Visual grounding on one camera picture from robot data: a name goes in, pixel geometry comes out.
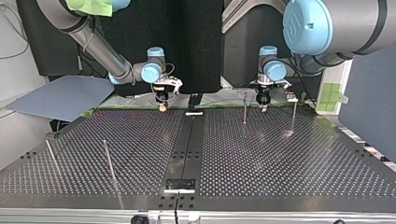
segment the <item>gray cardboard sheet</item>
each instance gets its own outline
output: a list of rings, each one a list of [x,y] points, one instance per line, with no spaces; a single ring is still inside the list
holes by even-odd
[[[49,119],[73,121],[101,104],[114,86],[97,77],[65,76],[7,105],[13,111]]]

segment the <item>white wall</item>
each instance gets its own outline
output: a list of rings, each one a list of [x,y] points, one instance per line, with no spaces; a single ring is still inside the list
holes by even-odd
[[[18,11],[15,0],[0,1]],[[9,10],[6,10],[6,14],[19,29],[15,16]],[[15,33],[0,12],[0,58],[22,52],[25,47],[26,42]],[[44,84],[30,48],[21,56],[0,59],[0,169],[37,146],[43,141],[44,135],[50,132],[48,119],[13,113],[2,108]]]

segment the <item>optical breadboard table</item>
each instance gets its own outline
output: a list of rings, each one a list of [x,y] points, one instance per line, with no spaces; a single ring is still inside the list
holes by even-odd
[[[0,207],[396,213],[396,174],[325,118],[292,107],[243,117],[95,111],[49,140],[54,158],[43,143],[0,172]]]

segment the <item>metal pin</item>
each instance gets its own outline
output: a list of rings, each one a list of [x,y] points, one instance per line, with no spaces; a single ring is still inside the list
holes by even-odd
[[[298,103],[298,101],[294,103],[293,119],[295,119],[295,118],[296,118],[296,112],[297,112],[297,103]]]
[[[48,139],[46,140],[46,143],[47,143],[47,147],[49,149],[50,156],[52,157],[53,160],[56,160],[55,155],[53,154],[53,151],[52,151],[52,147],[50,145],[50,141]]]
[[[248,116],[248,93],[245,91],[245,98],[244,98],[244,124],[247,123],[247,116]]]
[[[106,156],[107,156],[107,161],[108,161],[108,166],[110,167],[110,172],[111,175],[113,177],[114,181],[117,181],[116,179],[116,174],[114,173],[114,169],[113,169],[113,162],[111,161],[111,157],[110,157],[110,151],[108,150],[108,146],[107,146],[107,141],[103,140],[103,146],[105,148],[105,152],[106,152]]]

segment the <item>green tape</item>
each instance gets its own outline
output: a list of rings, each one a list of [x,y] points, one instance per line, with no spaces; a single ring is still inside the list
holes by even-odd
[[[319,99],[318,110],[333,112],[337,108],[340,99],[341,84],[324,83]]]

